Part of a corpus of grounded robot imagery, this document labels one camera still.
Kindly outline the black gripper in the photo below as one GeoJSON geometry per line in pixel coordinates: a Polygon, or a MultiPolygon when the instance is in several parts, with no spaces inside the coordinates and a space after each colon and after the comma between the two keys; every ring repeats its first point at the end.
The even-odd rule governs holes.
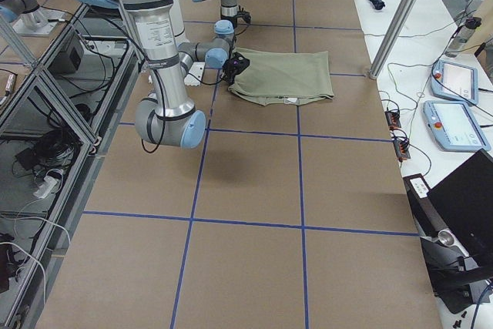
{"type": "Polygon", "coordinates": [[[250,60],[241,53],[233,53],[227,59],[222,68],[222,80],[227,83],[234,83],[237,75],[241,74],[250,66],[250,60]]]}
{"type": "Polygon", "coordinates": [[[236,18],[226,17],[220,19],[220,31],[234,31],[236,28],[236,18]]]}

